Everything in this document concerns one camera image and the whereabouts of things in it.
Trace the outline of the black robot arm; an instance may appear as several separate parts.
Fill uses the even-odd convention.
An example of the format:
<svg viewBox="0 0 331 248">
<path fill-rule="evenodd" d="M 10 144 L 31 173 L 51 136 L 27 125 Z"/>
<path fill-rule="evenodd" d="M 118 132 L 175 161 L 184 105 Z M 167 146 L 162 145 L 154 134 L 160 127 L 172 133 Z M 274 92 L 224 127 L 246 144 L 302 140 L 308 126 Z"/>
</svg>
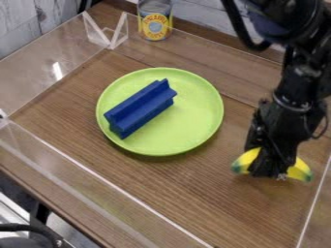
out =
<svg viewBox="0 0 331 248">
<path fill-rule="evenodd" d="M 298 147 L 316 139 L 328 122 L 326 98 L 331 96 L 331 11 L 322 0 L 248 0 L 248 15 L 259 44 L 286 47 L 280 83 L 270 100 L 259 102 L 244 150 L 258 155 L 248 173 L 287 177 L 299 166 Z"/>
</svg>

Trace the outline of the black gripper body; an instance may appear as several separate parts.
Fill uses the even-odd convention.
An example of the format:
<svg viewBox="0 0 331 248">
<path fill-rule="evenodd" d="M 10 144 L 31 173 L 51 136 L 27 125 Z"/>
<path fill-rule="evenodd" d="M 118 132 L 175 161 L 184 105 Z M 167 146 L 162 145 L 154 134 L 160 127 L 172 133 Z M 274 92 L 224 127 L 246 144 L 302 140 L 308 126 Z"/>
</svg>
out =
<svg viewBox="0 0 331 248">
<path fill-rule="evenodd" d="M 288 143 L 299 147 L 312 138 L 312 133 L 327 114 L 324 101 L 316 101 L 299 109 L 282 106 L 276 101 L 263 99 L 254 117 L 264 124 L 264 141 Z"/>
</svg>

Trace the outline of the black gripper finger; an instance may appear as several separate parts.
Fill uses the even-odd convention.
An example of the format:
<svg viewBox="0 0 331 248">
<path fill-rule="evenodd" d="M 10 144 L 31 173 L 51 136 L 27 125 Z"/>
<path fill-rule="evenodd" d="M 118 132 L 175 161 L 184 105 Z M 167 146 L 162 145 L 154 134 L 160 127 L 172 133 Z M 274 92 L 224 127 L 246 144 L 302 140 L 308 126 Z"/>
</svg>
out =
<svg viewBox="0 0 331 248">
<path fill-rule="evenodd" d="M 248 171 L 256 177 L 278 178 L 296 163 L 298 146 L 272 142 L 248 142 L 247 150 L 259 148 L 258 157 L 250 164 Z"/>
<path fill-rule="evenodd" d="M 244 143 L 244 150 L 248 151 L 256 147 L 260 147 L 263 145 L 263 141 L 264 141 L 264 124 L 259 117 L 254 117 Z"/>
</svg>

